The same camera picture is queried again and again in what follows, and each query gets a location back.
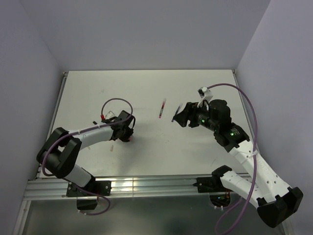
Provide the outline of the purple pen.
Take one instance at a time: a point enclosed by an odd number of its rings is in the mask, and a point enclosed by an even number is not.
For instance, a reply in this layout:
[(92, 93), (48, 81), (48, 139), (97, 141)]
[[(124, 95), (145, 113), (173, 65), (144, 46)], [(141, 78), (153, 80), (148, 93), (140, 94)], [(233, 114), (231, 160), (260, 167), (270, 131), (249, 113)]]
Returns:
[(179, 106), (177, 107), (177, 109), (176, 109), (176, 111), (175, 111), (175, 113), (174, 113), (174, 115), (173, 115), (173, 117), (172, 117), (171, 122), (174, 122), (174, 116), (179, 113), (180, 109), (182, 108), (182, 105), (183, 105), (183, 104), (180, 103)]

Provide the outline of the red pen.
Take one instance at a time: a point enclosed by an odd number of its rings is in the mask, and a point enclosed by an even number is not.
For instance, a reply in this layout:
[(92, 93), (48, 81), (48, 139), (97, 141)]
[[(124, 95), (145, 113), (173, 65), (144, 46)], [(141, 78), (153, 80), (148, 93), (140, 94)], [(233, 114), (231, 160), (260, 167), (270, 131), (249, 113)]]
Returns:
[(159, 112), (159, 115), (158, 115), (158, 118), (161, 118), (162, 117), (162, 114), (163, 114), (163, 110), (164, 110), (164, 107), (165, 107), (165, 104), (166, 104), (166, 98), (163, 99), (162, 101), (162, 105), (161, 105), (161, 109), (160, 109), (160, 112)]

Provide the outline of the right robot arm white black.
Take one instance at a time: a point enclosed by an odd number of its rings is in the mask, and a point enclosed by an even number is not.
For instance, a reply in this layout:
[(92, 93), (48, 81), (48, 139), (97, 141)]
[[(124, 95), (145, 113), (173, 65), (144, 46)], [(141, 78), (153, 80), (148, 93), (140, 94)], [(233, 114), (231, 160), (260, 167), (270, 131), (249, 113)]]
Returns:
[(210, 177), (197, 178), (193, 185), (199, 193), (229, 189), (248, 199), (262, 221), (271, 228), (277, 227), (298, 210), (303, 192), (288, 185), (257, 151), (253, 151), (253, 142), (247, 133), (232, 122), (225, 100), (205, 101), (201, 105), (188, 102), (173, 119), (181, 127), (203, 126), (213, 131), (217, 143), (255, 179), (254, 183), (249, 182), (223, 165)]

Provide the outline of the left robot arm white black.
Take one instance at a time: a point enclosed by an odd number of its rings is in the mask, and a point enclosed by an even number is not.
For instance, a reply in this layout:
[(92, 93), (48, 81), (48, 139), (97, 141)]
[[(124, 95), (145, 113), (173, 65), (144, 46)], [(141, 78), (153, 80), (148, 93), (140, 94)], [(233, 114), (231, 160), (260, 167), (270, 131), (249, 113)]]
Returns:
[(70, 132), (62, 127), (55, 129), (37, 154), (37, 161), (51, 174), (65, 179), (76, 186), (83, 195), (99, 193), (106, 186), (100, 186), (95, 177), (78, 166), (79, 152), (91, 145), (104, 141), (121, 140), (129, 142), (134, 133), (135, 117), (121, 111), (118, 116), (106, 119), (102, 123), (82, 131)]

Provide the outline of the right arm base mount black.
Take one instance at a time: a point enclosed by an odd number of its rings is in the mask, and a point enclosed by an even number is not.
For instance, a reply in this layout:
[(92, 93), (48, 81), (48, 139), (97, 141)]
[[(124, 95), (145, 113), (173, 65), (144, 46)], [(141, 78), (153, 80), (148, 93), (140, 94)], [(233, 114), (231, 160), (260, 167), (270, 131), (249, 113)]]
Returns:
[(193, 184), (198, 193), (208, 193), (209, 200), (213, 207), (226, 208), (231, 203), (230, 192), (216, 177), (198, 177)]

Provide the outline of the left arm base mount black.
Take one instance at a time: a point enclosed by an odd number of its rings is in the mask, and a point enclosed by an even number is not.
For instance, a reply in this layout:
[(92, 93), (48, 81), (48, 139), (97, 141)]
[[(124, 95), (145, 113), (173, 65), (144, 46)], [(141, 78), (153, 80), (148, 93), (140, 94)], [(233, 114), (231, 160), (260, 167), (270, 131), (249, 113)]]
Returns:
[[(76, 198), (76, 207), (80, 213), (89, 216), (100, 215), (107, 212), (111, 207), (111, 201), (107, 198), (110, 196), (111, 186), (111, 181), (97, 181), (94, 177), (84, 187), (68, 181), (66, 197)], [(100, 199), (107, 202), (106, 208), (100, 212), (95, 212)]]

